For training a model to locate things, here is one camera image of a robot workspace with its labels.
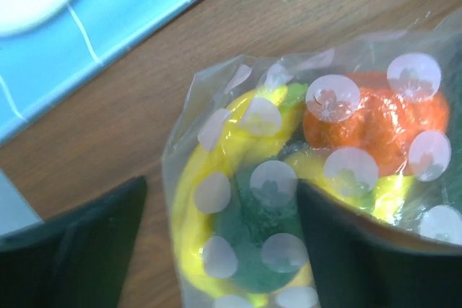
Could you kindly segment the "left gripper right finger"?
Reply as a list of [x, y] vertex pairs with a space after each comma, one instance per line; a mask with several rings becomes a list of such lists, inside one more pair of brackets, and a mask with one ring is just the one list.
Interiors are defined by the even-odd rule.
[[322, 307], [461, 306], [461, 246], [374, 221], [307, 181], [297, 210]]

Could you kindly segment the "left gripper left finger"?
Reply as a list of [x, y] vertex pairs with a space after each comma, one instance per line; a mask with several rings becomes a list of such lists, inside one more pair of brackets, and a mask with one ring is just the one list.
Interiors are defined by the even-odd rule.
[[2, 307], [117, 307], [147, 197], [133, 177], [1, 237]]

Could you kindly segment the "yellow fake banana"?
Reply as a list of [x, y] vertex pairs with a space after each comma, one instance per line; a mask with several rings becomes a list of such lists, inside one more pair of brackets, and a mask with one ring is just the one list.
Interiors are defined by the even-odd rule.
[[184, 307], [318, 307], [308, 255], [300, 274], [269, 293], [255, 293], [233, 280], [238, 261], [215, 230], [230, 205], [234, 176], [256, 144], [282, 138], [287, 86], [254, 89], [215, 110], [199, 131], [173, 201], [171, 227]]

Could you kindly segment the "green fake lettuce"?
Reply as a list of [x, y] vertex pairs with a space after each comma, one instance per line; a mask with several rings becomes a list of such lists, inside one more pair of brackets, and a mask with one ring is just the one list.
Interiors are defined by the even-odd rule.
[[[427, 96], [421, 86], [413, 85], [392, 90], [410, 102], [424, 102], [436, 94]], [[447, 129], [423, 131], [414, 138], [407, 155], [410, 175], [381, 177], [373, 157], [362, 149], [314, 148], [307, 142], [302, 127], [307, 110], [321, 121], [340, 123], [358, 110], [360, 100], [359, 87], [342, 75], [287, 86], [282, 138], [252, 148], [234, 176], [230, 205], [215, 220], [215, 232], [235, 251], [238, 266], [232, 278], [237, 285], [269, 293], [288, 284], [306, 265], [295, 201], [300, 181], [392, 225], [409, 226], [412, 217], [404, 207], [416, 202], [414, 215], [423, 237], [461, 242], [461, 214], [423, 200], [456, 161], [456, 145]]]

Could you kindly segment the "clear zip top bag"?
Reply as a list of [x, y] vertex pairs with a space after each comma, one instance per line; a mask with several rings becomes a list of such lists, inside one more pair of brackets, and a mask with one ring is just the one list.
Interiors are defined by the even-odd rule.
[[461, 13], [197, 73], [162, 180], [184, 307], [459, 307]]

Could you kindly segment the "orange fake fruit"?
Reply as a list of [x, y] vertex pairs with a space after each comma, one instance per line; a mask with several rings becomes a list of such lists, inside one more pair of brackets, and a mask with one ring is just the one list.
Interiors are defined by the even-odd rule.
[[410, 175], [409, 147], [423, 131], [446, 132], [450, 107], [437, 92], [424, 102], [410, 102], [388, 86], [384, 72], [347, 74], [361, 93], [358, 110], [340, 123], [327, 123], [306, 111], [302, 121], [304, 136], [314, 148], [337, 149], [354, 146], [375, 160], [379, 175], [402, 172]]

